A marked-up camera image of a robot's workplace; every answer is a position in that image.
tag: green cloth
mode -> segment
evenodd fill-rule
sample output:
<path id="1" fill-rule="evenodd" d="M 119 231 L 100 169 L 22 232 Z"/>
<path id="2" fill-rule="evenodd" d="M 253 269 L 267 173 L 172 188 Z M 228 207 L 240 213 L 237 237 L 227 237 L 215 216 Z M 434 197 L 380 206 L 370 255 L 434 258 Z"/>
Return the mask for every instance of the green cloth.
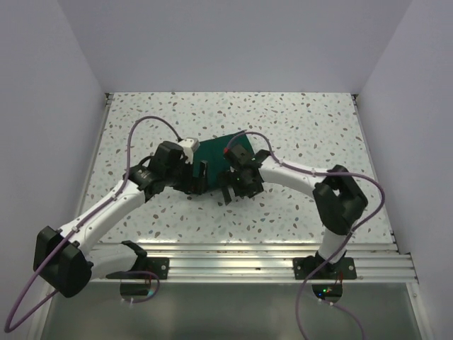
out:
<path id="1" fill-rule="evenodd" d="M 214 138 L 212 140 L 205 140 L 200 143 L 200 147 L 198 147 L 198 150 L 193 155 L 194 177 L 198 177 L 200 162 L 207 162 L 207 187 L 209 190 L 220 188 L 217 181 L 217 175 L 230 169 L 229 163 L 224 158 L 224 149 L 227 147 L 230 139 L 241 132 L 242 131 L 234 133 L 233 135 Z M 238 137 L 235 144 L 241 144 L 251 154 L 255 154 L 246 135 Z"/>

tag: terrazzo tabletop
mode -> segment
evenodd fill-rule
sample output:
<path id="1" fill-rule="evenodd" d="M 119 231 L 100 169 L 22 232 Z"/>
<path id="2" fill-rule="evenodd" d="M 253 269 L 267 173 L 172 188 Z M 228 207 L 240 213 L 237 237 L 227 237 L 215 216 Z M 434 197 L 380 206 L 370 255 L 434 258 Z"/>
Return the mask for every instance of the terrazzo tabletop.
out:
<path id="1" fill-rule="evenodd" d="M 90 208 L 122 178 L 126 140 L 135 120 L 145 115 L 165 118 L 182 137 L 200 141 L 239 130 L 270 138 L 277 156 L 313 167 L 336 164 L 373 176 L 355 107 L 348 93 L 115 93 L 95 160 L 83 209 Z M 262 140 L 249 137 L 255 151 Z M 146 120 L 132 139 L 132 164 L 174 141 L 162 123 Z M 378 204 L 372 184 L 359 185 Z M 222 193 L 187 196 L 166 188 L 107 233 L 102 242 L 180 243 L 320 243 L 323 227 L 309 197 L 265 183 L 253 199 L 236 198 L 228 206 Z M 392 244 L 389 222 L 381 211 L 359 229 L 351 242 Z"/>

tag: gray wall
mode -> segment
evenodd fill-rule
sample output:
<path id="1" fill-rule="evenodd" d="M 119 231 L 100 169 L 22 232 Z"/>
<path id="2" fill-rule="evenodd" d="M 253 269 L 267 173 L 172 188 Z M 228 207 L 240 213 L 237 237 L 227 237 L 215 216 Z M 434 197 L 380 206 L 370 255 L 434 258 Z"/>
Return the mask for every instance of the gray wall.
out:
<path id="1" fill-rule="evenodd" d="M 359 98 L 402 251 L 438 339 L 453 337 L 453 2 L 414 0 Z"/>
<path id="2" fill-rule="evenodd" d="M 0 44 L 3 328 L 32 273 L 36 234 L 74 214 L 100 127 L 103 92 L 56 0 L 2 1 Z M 41 286 L 25 300 L 28 308 Z M 24 339 L 27 330 L 26 324 L 8 339 Z"/>
<path id="3" fill-rule="evenodd" d="M 358 93 L 411 0 L 59 0 L 106 91 Z"/>

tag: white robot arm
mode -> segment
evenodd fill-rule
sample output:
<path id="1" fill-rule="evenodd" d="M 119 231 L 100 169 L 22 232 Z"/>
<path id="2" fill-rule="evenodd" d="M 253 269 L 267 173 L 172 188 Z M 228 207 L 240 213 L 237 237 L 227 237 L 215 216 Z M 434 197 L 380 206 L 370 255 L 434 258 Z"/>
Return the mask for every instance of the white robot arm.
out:
<path id="1" fill-rule="evenodd" d="M 36 270 L 56 244 L 75 232 L 56 258 L 40 273 L 63 296 L 70 298 L 76 295 L 94 278 L 104 278 L 120 271 L 147 270 L 147 254 L 133 242 L 126 241 L 108 249 L 92 251 L 92 248 L 124 216 L 162 192 L 166 186 L 185 193 L 204 193 L 207 190 L 207 165 L 202 164 L 198 177 L 192 175 L 193 154 L 198 146 L 199 143 L 194 138 L 182 140 L 178 144 L 161 143 L 156 154 L 147 157 L 150 159 L 148 166 L 141 162 L 131 168 L 129 178 L 125 179 L 126 184 L 119 182 L 91 209 L 58 230 L 50 227 L 43 229 L 38 235 L 34 269 Z M 252 155 L 241 145 L 227 150 L 224 156 L 231 164 L 232 170 L 220 174 L 218 179 L 227 204 L 231 201 L 229 186 L 234 189 L 236 196 L 253 197 L 263 191 L 265 182 L 292 188 L 315 200 L 321 221 L 326 227 L 322 245 L 316 254 L 321 259 L 319 261 L 327 259 L 345 241 L 351 227 L 367 206 L 367 199 L 351 177 L 328 178 L 302 174 L 277 163 L 265 150 Z M 292 165 L 313 174 L 329 171 L 300 164 Z M 347 170 L 336 166 L 331 171 Z M 124 186 L 121 194 L 115 195 L 121 186 Z M 109 204 L 77 229 L 79 221 L 112 197 L 114 199 Z M 343 249 L 330 263 L 336 264 L 344 254 Z"/>
<path id="2" fill-rule="evenodd" d="M 69 236 L 61 251 L 40 272 L 67 298 L 76 295 L 94 278 L 104 278 L 119 271 L 146 270 L 146 253 L 133 242 L 125 241 L 109 249 L 92 251 L 92 248 L 124 216 L 162 192 L 166 186 L 186 193 L 205 192 L 206 164 L 201 164 L 199 176 L 193 177 L 193 154 L 199 145 L 195 138 L 184 139 L 178 144 L 161 143 L 156 154 L 147 157 L 148 166 L 143 161 L 133 166 L 129 177 L 123 180 L 126 183 L 120 181 L 84 214 L 58 230 L 44 228 L 38 234 L 33 269 L 36 270 Z M 94 214 L 93 217 L 78 227 L 80 221 L 90 214 Z"/>

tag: purple cable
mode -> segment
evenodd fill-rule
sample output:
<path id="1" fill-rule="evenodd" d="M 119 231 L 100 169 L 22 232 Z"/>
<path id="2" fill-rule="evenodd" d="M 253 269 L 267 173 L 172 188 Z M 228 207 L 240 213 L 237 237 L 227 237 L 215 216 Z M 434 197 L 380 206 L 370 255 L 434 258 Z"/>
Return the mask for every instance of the purple cable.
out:
<path id="1" fill-rule="evenodd" d="M 118 191 L 112 195 L 109 199 L 107 199 L 103 204 L 99 205 L 96 209 L 94 209 L 92 212 L 90 212 L 87 216 L 85 216 L 79 223 L 77 223 L 76 228 L 77 230 L 80 229 L 82 225 L 87 223 L 94 215 L 99 213 L 103 208 L 105 208 L 108 204 L 113 202 L 113 200 L 122 193 L 124 190 L 126 184 L 127 184 L 127 179 L 129 178 L 129 172 L 130 172 L 130 147 L 131 147 L 131 142 L 132 142 L 132 136 L 134 134 L 135 128 L 140 124 L 143 120 L 148 120 L 148 119 L 156 119 L 160 120 L 164 124 L 166 124 L 176 135 L 178 140 L 181 140 L 182 138 L 180 135 L 176 132 L 175 128 L 171 126 L 169 122 L 164 120 L 163 118 L 156 117 L 154 115 L 148 115 L 145 117 L 142 117 L 138 120 L 135 121 L 134 125 L 131 127 L 130 132 L 129 132 L 129 137 L 127 138 L 127 149 L 126 149 L 126 157 L 127 157 L 127 163 L 126 163 L 126 174 L 124 176 L 124 181 L 122 182 L 121 187 L 118 189 Z M 27 312 L 19 321 L 17 321 L 14 325 L 11 326 L 11 323 L 13 321 L 13 317 L 17 312 L 17 309 L 22 303 L 23 298 L 27 294 L 27 292 L 30 290 L 31 285 L 35 282 L 36 278 L 40 275 L 41 271 L 44 269 L 44 267 L 49 263 L 49 261 L 55 256 L 55 254 L 66 244 L 66 242 L 75 234 L 76 232 L 72 230 L 63 240 L 50 252 L 50 254 L 45 258 L 45 260 L 39 265 L 39 267 L 36 269 L 36 271 L 33 273 L 31 276 L 30 280 L 25 284 L 25 287 L 22 289 L 21 293 L 19 294 L 18 298 L 14 302 L 13 307 L 11 308 L 11 311 L 9 312 L 8 317 L 6 318 L 5 322 L 5 327 L 4 331 L 5 333 L 11 333 L 14 329 L 19 327 L 24 321 L 26 321 L 34 312 L 36 312 L 42 305 L 44 305 L 50 298 L 52 298 L 55 294 L 58 292 L 54 290 L 52 293 L 50 293 L 48 296 L 46 296 L 41 302 L 39 302 L 36 306 L 34 306 L 29 312 Z"/>
<path id="2" fill-rule="evenodd" d="M 156 286 L 156 290 L 150 295 L 148 294 L 148 296 L 144 299 L 140 299 L 140 300 L 129 300 L 129 302 L 131 303 L 142 303 L 142 302 L 146 302 L 146 301 L 150 301 L 150 299 L 152 299 L 154 296 L 156 296 L 157 292 L 159 291 L 159 288 L 161 287 L 161 281 L 159 280 L 159 277 L 155 274 L 155 273 L 152 273 L 151 271 L 123 271 L 122 272 L 123 274 L 144 274 L 144 275 L 148 275 L 148 276 L 151 276 L 152 278 L 156 279 L 157 281 L 157 286 Z"/>
<path id="3" fill-rule="evenodd" d="M 296 297 L 296 320 L 297 320 L 297 326 L 299 327 L 299 331 L 301 332 L 302 336 L 308 340 L 308 336 L 306 335 L 306 332 L 304 331 L 304 328 L 302 326 L 302 323 L 301 323 L 301 320 L 300 320 L 300 314 L 299 314 L 299 304 L 300 304 L 300 299 L 301 299 L 301 296 L 302 296 L 302 292 L 304 291 L 304 288 L 308 282 L 308 280 L 310 278 L 312 278 L 318 271 L 320 271 L 331 259 L 333 259 L 345 246 L 346 244 L 348 244 L 349 240 L 351 239 L 353 233 L 359 228 L 361 227 L 364 223 L 368 222 L 369 220 L 371 220 L 374 216 L 376 216 L 376 214 L 382 209 L 382 207 L 384 207 L 384 202 L 385 202 L 385 192 L 384 192 L 384 189 L 382 188 L 382 186 L 377 183 L 373 178 L 371 177 L 368 177 L 366 175 L 363 175 L 363 174 L 356 174 L 356 173 L 353 173 L 353 172 L 314 172 L 312 173 L 311 171 L 309 170 L 305 170 L 305 169 L 300 169 L 296 166 L 292 166 L 290 164 L 286 164 L 284 163 L 283 161 L 280 161 L 277 156 L 275 156 L 275 153 L 274 151 L 272 150 L 272 146 L 270 145 L 270 140 L 265 136 L 263 135 L 262 133 L 259 133 L 259 132 L 248 132 L 248 131 L 245 131 L 245 132 L 242 132 L 236 136 L 234 136 L 233 138 L 230 139 L 228 145 L 226 146 L 227 149 L 230 149 L 231 146 L 233 145 L 233 142 L 234 140 L 236 140 L 237 138 L 239 138 L 240 136 L 242 135 L 257 135 L 257 136 L 260 136 L 262 137 L 266 144 L 268 145 L 269 147 L 269 153 L 270 153 L 270 156 L 274 159 L 274 161 L 276 161 L 278 164 L 280 164 L 281 166 L 284 166 L 288 169 L 291 169 L 291 170 L 294 170 L 294 171 L 297 171 L 297 172 L 300 172 L 302 174 L 306 174 L 306 175 L 310 175 L 310 176 L 353 176 L 353 177 L 358 177 L 358 178 L 361 178 L 361 179 L 364 179 L 366 181 L 369 181 L 371 183 L 373 183 L 377 189 L 379 190 L 380 194 L 381 194 L 381 202 L 379 203 L 379 205 L 377 206 L 376 210 L 374 210 L 371 214 L 369 214 L 368 216 L 366 216 L 366 218 L 364 218 L 362 221 L 360 221 L 359 223 L 357 223 L 353 228 L 351 228 L 350 230 L 350 233 L 347 235 L 347 237 L 345 238 L 345 240 L 343 241 L 343 243 L 338 247 L 337 250 L 335 250 L 333 252 L 332 255 L 330 255 L 323 263 L 321 263 L 317 268 L 315 268 L 304 280 L 304 282 L 302 282 L 300 288 L 299 288 L 299 291 L 297 292 L 297 297 Z M 356 322 L 357 322 L 357 325 L 359 326 L 360 328 L 360 331 L 362 332 L 362 339 L 366 339 L 367 336 L 365 334 L 365 330 L 363 329 L 363 326 L 362 324 L 360 323 L 359 319 L 354 316 L 351 312 L 349 312 L 348 310 L 346 310 L 344 307 L 341 307 L 341 306 L 337 306 L 337 305 L 334 305 L 335 307 L 337 307 L 338 309 L 348 313 Z"/>

